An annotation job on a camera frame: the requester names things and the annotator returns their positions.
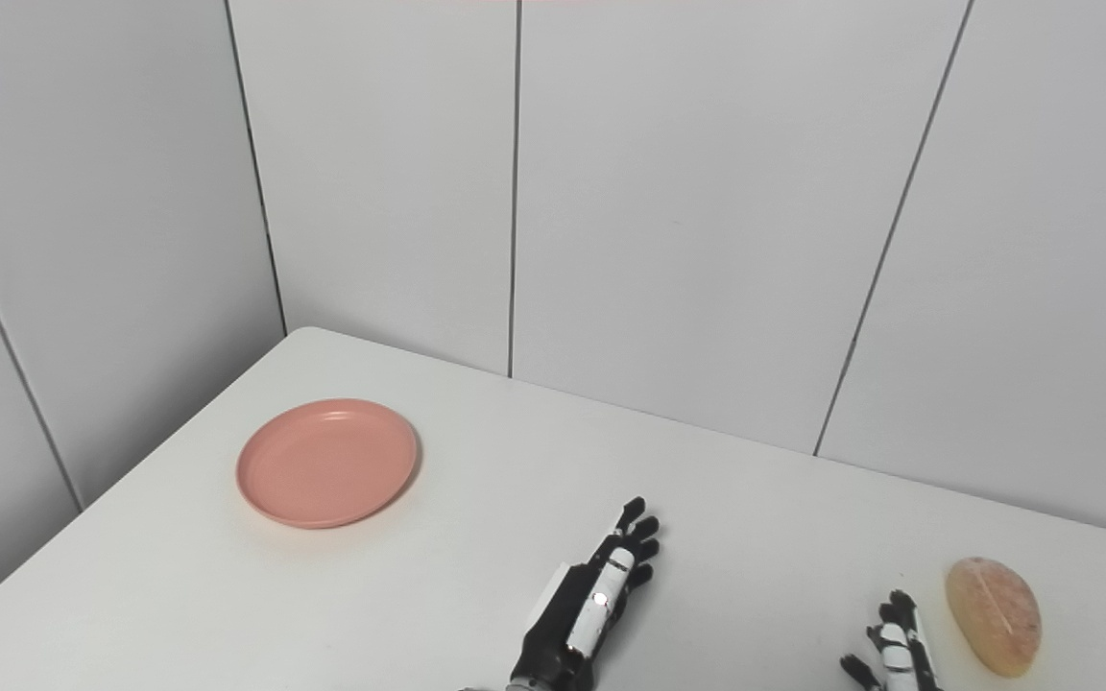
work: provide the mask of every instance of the plate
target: plate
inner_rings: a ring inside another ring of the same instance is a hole
[[[264,516],[335,527],[386,506],[417,468],[417,437],[398,412],[333,398],[281,412],[237,459],[237,486]]]

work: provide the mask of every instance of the bread roll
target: bread roll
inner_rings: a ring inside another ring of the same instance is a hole
[[[1040,649],[1035,594],[1006,565],[982,556],[958,561],[945,579],[958,628],[988,669],[1022,677]]]

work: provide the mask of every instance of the robotic hand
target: robotic hand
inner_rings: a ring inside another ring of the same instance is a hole
[[[916,600],[902,590],[895,590],[890,600],[883,603],[877,613],[883,624],[869,626],[866,632],[877,651],[881,652],[881,664],[886,668],[885,685],[856,656],[839,660],[844,672],[855,679],[864,691],[941,691]]]
[[[505,691],[592,691],[593,660],[605,637],[626,611],[632,590],[651,578],[645,562],[659,552],[659,530],[641,498],[622,511],[617,527],[603,540],[586,564],[573,565],[523,637],[519,663]]]

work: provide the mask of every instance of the white table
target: white table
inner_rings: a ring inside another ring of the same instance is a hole
[[[326,397],[403,412],[417,480],[359,524],[273,524],[238,495],[237,451]],[[0,691],[501,688],[553,569],[634,494],[665,549],[601,691],[855,691],[837,659],[874,659],[891,587],[920,600],[949,691],[1106,688],[1105,530],[302,329],[0,586]],[[1039,595],[1022,680],[989,673],[945,605],[970,555]]]

